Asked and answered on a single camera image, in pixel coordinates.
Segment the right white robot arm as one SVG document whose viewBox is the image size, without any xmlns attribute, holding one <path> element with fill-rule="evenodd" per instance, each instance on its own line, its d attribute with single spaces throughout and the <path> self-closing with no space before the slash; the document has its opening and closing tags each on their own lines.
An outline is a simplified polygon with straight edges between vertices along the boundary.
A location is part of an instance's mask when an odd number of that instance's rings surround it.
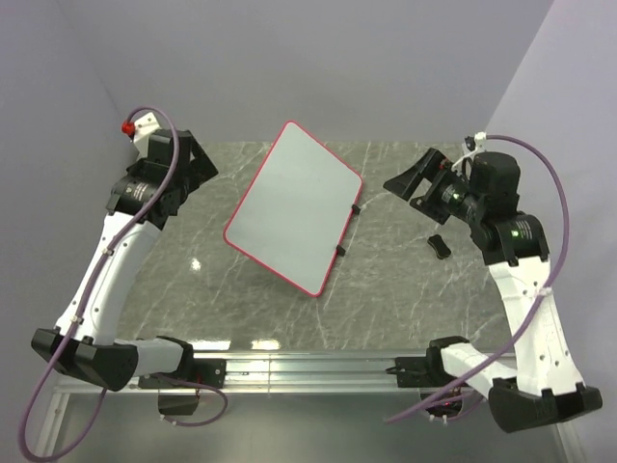
<svg viewBox="0 0 617 463">
<path fill-rule="evenodd" d="M 429 149 L 384 183 L 438 224 L 455 217 L 469 226 L 496 283 L 512 335 L 508 347 L 516 355 L 515 367 L 508 368 L 498 353 L 487 356 L 463 337 L 432 340 L 421 377 L 436 392 L 422 403 L 442 405 L 452 390 L 470 387 L 488 400 L 507 433 L 567 422 L 603 406 L 600 390 L 585 384 L 565 340 L 551 290 L 557 269 L 540 221 L 518 208 L 520 176 L 516 159 L 506 153 L 480 152 L 469 173 L 459 173 L 444 154 Z"/>
</svg>

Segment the red framed whiteboard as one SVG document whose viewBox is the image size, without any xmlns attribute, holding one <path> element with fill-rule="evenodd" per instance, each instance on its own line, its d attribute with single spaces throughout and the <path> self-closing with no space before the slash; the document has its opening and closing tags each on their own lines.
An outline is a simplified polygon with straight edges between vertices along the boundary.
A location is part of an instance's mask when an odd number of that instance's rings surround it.
<svg viewBox="0 0 617 463">
<path fill-rule="evenodd" d="M 362 188 L 360 173 L 299 124 L 288 121 L 232 212 L 223 239 L 317 297 Z"/>
</svg>

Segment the yellow eraser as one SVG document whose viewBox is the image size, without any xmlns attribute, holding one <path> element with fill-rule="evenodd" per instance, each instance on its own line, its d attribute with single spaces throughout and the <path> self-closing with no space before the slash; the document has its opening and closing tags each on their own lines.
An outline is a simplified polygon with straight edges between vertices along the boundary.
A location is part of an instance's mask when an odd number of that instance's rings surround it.
<svg viewBox="0 0 617 463">
<path fill-rule="evenodd" d="M 448 259 L 451 256 L 451 250 L 444 242 L 440 234 L 433 234 L 427 238 L 427 243 L 435 252 L 437 259 Z"/>
</svg>

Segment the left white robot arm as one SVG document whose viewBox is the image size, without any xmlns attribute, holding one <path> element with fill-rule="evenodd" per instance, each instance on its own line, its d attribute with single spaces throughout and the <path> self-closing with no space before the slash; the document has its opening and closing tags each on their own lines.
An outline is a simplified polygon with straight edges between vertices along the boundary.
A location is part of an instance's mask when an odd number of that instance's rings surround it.
<svg viewBox="0 0 617 463">
<path fill-rule="evenodd" d="M 195 376 L 194 348 L 183 340 L 121 340 L 118 326 L 136 275 L 168 219 L 189 195 L 218 171 L 188 130 L 181 130 L 179 159 L 171 164 L 173 135 L 156 129 L 146 154 L 112 187 L 103 231 L 88 269 L 100 271 L 95 284 L 86 275 L 70 305 L 51 329 L 39 328 L 33 349 L 62 375 L 109 391 L 138 376 L 161 374 L 174 388 Z"/>
</svg>

